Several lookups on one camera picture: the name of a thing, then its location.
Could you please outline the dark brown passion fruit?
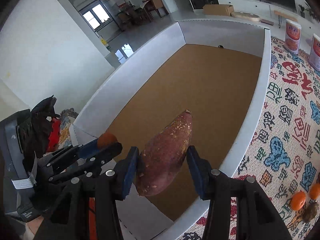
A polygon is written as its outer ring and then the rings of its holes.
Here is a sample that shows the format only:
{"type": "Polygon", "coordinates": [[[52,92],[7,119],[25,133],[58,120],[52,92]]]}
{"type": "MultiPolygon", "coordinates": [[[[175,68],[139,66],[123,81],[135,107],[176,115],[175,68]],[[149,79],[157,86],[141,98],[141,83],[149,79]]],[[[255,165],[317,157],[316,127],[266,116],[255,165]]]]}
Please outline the dark brown passion fruit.
{"type": "Polygon", "coordinates": [[[302,220],[304,223],[311,222],[316,216],[319,208],[319,204],[317,202],[311,203],[303,212],[302,220]]]}

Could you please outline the floral cushion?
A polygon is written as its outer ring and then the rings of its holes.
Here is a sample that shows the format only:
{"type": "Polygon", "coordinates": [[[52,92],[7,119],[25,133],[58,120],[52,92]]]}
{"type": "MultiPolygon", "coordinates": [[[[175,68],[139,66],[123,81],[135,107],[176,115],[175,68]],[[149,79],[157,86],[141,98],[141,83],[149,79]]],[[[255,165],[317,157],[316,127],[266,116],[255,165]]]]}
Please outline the floral cushion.
{"type": "Polygon", "coordinates": [[[54,152],[71,144],[69,128],[75,121],[78,113],[74,108],[65,109],[60,113],[60,118],[52,118],[52,131],[46,152],[54,152]]]}

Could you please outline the white tv cabinet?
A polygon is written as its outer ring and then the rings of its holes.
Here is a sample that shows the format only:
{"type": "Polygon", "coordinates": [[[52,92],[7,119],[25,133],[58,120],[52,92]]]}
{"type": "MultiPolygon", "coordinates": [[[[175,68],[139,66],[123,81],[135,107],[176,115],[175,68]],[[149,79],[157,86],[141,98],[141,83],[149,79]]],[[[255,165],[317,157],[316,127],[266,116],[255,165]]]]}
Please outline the white tv cabinet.
{"type": "Polygon", "coordinates": [[[263,18],[278,20],[279,15],[289,16],[297,20],[301,26],[305,26],[307,29],[317,28],[319,29],[319,23],[317,23],[309,14],[305,11],[305,17],[300,14],[299,7],[286,7],[277,3],[267,3],[259,0],[218,0],[219,4],[230,4],[234,7],[235,11],[249,12],[259,15],[263,18]]]}

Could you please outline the large purple sweet potato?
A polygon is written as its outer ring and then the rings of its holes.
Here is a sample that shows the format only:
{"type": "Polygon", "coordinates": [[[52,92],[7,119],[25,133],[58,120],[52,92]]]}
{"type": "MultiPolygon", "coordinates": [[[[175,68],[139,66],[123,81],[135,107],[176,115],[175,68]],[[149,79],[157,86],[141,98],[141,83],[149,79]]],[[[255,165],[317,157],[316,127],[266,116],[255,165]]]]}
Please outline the large purple sweet potato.
{"type": "Polygon", "coordinates": [[[192,132],[192,113],[185,110],[147,142],[137,164],[136,189],[140,196],[155,196],[173,182],[185,160],[192,132]]]}

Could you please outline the brown cardboard box on floor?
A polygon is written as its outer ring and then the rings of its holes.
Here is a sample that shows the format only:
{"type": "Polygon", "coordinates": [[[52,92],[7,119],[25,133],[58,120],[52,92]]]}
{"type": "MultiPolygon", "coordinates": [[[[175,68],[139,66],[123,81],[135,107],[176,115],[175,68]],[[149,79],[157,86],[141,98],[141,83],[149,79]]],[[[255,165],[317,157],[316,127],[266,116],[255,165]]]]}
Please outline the brown cardboard box on floor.
{"type": "Polygon", "coordinates": [[[206,4],[203,7],[205,15],[231,16],[232,12],[234,12],[234,7],[230,4],[206,4]]]}

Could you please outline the dining table with chairs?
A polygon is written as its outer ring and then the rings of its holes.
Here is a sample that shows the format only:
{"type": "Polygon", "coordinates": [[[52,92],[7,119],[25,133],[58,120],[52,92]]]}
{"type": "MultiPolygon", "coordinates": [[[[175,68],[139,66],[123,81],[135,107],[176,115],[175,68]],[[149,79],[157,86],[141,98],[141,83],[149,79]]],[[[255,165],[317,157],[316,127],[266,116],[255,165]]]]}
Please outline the dining table with chairs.
{"type": "Polygon", "coordinates": [[[144,0],[138,7],[132,5],[125,6],[124,9],[117,14],[120,20],[120,29],[126,31],[135,25],[152,22],[153,12],[155,12],[159,18],[169,15],[162,0],[144,0]]]}

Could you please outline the patterned woven tablecloth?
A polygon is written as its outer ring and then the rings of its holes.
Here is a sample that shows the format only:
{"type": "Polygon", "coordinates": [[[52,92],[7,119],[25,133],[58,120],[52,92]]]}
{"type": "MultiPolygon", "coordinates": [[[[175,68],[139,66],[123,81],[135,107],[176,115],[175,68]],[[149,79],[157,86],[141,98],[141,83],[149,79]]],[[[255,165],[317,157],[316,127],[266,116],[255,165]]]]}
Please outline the patterned woven tablecloth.
{"type": "Polygon", "coordinates": [[[300,50],[291,54],[271,39],[270,77],[264,106],[249,147],[233,176],[254,177],[279,212],[293,239],[307,239],[319,216],[305,222],[291,209],[297,192],[319,183],[319,71],[300,50]]]}

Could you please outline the orange label can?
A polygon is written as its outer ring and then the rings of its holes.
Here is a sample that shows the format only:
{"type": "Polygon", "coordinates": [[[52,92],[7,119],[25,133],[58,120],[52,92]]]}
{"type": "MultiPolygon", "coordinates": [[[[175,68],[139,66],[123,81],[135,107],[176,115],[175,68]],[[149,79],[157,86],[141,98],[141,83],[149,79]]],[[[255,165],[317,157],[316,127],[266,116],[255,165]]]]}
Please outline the orange label can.
{"type": "Polygon", "coordinates": [[[299,23],[286,19],[284,47],[295,55],[299,52],[302,27],[299,23]]]}

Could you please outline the white cardboard box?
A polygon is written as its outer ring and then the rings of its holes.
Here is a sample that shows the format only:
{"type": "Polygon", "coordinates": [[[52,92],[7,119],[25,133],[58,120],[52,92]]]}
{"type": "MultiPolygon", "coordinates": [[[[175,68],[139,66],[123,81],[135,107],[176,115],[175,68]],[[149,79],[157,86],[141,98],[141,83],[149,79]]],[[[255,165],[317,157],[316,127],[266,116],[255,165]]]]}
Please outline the white cardboard box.
{"type": "Polygon", "coordinates": [[[86,144],[105,131],[140,150],[180,113],[193,116],[191,144],[233,176],[263,108],[271,63],[266,27],[180,21],[135,51],[98,88],[69,131],[86,144]]]}

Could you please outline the small orange mandarin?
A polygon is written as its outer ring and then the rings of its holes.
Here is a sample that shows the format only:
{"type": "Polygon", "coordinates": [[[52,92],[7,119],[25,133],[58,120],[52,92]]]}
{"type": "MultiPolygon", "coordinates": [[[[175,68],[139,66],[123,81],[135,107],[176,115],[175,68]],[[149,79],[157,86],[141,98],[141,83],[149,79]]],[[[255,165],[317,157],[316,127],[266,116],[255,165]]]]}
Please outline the small orange mandarin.
{"type": "Polygon", "coordinates": [[[116,136],[106,131],[97,139],[97,148],[106,148],[116,142],[118,142],[116,136]]]}

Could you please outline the small wooden bench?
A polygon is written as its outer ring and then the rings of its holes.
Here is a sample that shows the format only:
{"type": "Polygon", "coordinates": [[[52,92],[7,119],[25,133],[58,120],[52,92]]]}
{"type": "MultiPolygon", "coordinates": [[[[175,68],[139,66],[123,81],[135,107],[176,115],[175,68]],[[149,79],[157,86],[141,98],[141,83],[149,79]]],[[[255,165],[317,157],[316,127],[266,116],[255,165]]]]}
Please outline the small wooden bench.
{"type": "Polygon", "coordinates": [[[285,14],[281,11],[274,10],[274,14],[278,17],[278,27],[281,28],[283,19],[288,19],[294,22],[298,22],[298,20],[288,14],[285,14]]]}

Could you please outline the purple label can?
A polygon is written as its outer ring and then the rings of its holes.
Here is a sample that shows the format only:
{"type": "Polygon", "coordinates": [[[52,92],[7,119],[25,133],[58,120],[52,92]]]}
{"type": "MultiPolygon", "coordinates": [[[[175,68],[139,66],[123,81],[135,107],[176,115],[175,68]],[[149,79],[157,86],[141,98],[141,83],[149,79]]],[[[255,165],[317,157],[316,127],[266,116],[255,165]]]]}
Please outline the purple label can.
{"type": "Polygon", "coordinates": [[[309,63],[315,70],[320,71],[320,37],[316,34],[312,37],[309,63]]]}

